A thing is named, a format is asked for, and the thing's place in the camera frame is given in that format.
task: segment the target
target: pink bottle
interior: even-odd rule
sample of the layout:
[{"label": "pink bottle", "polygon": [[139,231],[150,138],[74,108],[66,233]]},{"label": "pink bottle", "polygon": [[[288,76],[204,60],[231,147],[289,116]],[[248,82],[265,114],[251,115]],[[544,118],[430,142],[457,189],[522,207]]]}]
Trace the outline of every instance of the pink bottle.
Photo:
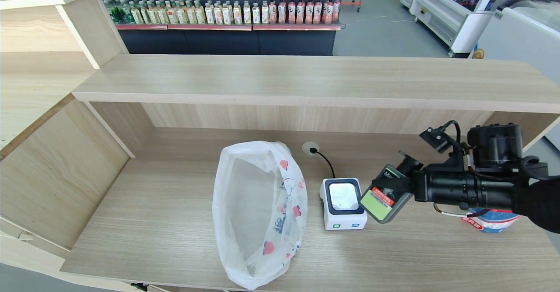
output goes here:
[{"label": "pink bottle", "polygon": [[324,12],[325,15],[325,24],[326,25],[330,25],[333,22],[333,9],[334,9],[334,4],[332,2],[329,2],[328,5],[326,6],[326,10]]},{"label": "pink bottle", "polygon": [[280,0],[278,3],[278,23],[286,24],[286,1]]},{"label": "pink bottle", "polygon": [[317,0],[315,3],[315,10],[313,11],[313,23],[315,25],[321,23],[321,10],[322,10],[321,0]]},{"label": "pink bottle", "polygon": [[326,18],[326,7],[329,5],[330,0],[326,0],[325,3],[322,5],[322,16],[321,21],[324,23]]},{"label": "pink bottle", "polygon": [[340,13],[340,0],[335,0],[332,4],[332,21],[338,21],[338,14]]},{"label": "pink bottle", "polygon": [[296,23],[296,3],[294,0],[290,0],[288,3],[288,24]]},{"label": "pink bottle", "polygon": [[305,7],[305,23],[308,25],[313,24],[313,10],[315,10],[313,0],[309,0]]},{"label": "pink bottle", "polygon": [[296,6],[296,24],[301,25],[304,23],[304,11],[305,11],[304,0],[300,0]]},{"label": "pink bottle", "polygon": [[268,4],[268,22],[270,24],[276,24],[276,19],[276,2],[270,0],[270,4]]}]

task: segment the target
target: black cable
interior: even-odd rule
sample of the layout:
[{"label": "black cable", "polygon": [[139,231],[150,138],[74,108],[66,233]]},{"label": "black cable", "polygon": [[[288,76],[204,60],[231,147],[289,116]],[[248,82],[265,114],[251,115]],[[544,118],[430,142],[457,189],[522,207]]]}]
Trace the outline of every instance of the black cable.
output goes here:
[{"label": "black cable", "polygon": [[458,125],[459,124],[458,122],[456,122],[454,120],[450,120],[443,125],[443,129],[449,127],[451,124],[453,124],[455,126],[455,130],[457,132],[456,141],[457,141],[458,144],[460,144],[461,143],[461,127]]},{"label": "black cable", "polygon": [[317,151],[317,149],[314,148],[314,147],[310,148],[310,149],[309,149],[309,152],[311,152],[311,153],[313,153],[313,154],[319,154],[320,156],[322,156],[322,158],[324,158],[324,159],[326,160],[326,162],[329,164],[330,172],[333,173],[333,174],[332,174],[332,177],[333,177],[333,178],[336,178],[336,176],[334,176],[334,169],[333,169],[332,164],[330,164],[329,160],[328,160],[323,154],[321,154],[319,151]]},{"label": "black cable", "polygon": [[519,170],[520,172],[522,172],[523,174],[525,174],[527,177],[530,178],[534,178],[534,179],[538,179],[538,180],[556,180],[556,179],[560,179],[560,175],[558,176],[547,176],[547,177],[540,177],[537,176],[535,174],[533,174],[528,168],[527,168],[527,163],[530,162],[536,162],[538,163],[540,161],[540,158],[536,157],[536,156],[525,156],[524,158],[521,159],[521,163],[519,166]]}]

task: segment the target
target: wire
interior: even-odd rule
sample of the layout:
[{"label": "wire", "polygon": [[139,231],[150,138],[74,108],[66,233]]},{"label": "wire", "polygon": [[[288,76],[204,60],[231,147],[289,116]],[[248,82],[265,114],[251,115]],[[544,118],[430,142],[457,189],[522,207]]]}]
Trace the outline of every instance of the wire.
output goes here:
[{"label": "wire", "polygon": [[537,180],[556,180],[556,179],[560,179],[560,176],[546,176],[546,177],[541,177],[538,175],[533,174],[528,168],[527,168],[527,163],[533,162],[533,163],[538,163],[540,161],[540,158],[536,157],[536,156],[525,156],[524,158],[521,159],[521,164],[519,166],[519,170],[525,174],[526,176],[530,177],[530,178],[534,178]]},{"label": "wire", "polygon": [[330,172],[333,173],[333,174],[332,174],[332,177],[333,177],[333,178],[336,178],[336,176],[334,175],[334,169],[333,169],[332,164],[330,164],[329,160],[328,160],[323,154],[321,154],[319,151],[317,151],[317,149],[314,148],[314,147],[310,148],[310,149],[309,149],[309,152],[311,152],[311,153],[313,153],[313,154],[319,154],[320,156],[322,156],[322,158],[324,158],[324,159],[326,160],[326,162],[329,164]]},{"label": "wire", "polygon": [[446,123],[443,125],[442,128],[445,129],[445,128],[449,127],[451,124],[453,124],[453,125],[455,126],[455,130],[456,130],[456,132],[457,132],[456,141],[457,141],[458,144],[460,144],[460,142],[461,142],[461,127],[458,125],[458,124],[459,124],[458,122],[456,122],[456,121],[454,121],[454,120],[450,120],[450,121],[446,122]]},{"label": "wire", "polygon": [[454,216],[456,218],[476,218],[477,216],[481,216],[481,215],[485,214],[486,212],[490,211],[490,209],[483,209],[483,210],[480,210],[479,212],[476,212],[474,214],[454,214],[454,213],[451,213],[451,212],[442,211],[440,208],[438,208],[438,204],[436,204],[435,202],[434,202],[434,210],[436,210],[436,212],[438,212],[440,214],[448,215],[448,216]]}]

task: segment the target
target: red label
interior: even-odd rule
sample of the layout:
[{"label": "red label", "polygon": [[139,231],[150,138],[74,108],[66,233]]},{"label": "red label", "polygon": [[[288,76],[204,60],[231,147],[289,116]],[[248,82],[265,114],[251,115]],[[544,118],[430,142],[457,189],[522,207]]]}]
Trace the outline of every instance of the red label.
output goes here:
[{"label": "red label", "polygon": [[476,222],[472,218],[461,218],[464,222],[469,223],[470,225],[474,226],[477,230],[482,230],[484,227],[480,225],[480,223]]},{"label": "red label", "polygon": [[387,197],[386,194],[384,194],[381,190],[379,190],[379,188],[374,187],[371,189],[371,191],[374,193],[374,195],[376,195],[376,197],[378,197],[386,205],[392,207],[392,205],[395,203],[391,198]]}]

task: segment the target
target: refrigerator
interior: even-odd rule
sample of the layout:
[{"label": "refrigerator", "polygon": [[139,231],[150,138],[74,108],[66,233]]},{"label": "refrigerator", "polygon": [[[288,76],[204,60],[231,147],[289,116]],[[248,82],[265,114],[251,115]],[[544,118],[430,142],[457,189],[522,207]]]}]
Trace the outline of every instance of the refrigerator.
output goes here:
[{"label": "refrigerator", "polygon": [[[506,1],[469,57],[525,61],[560,87],[560,0]],[[560,150],[560,124],[546,138]]]}]

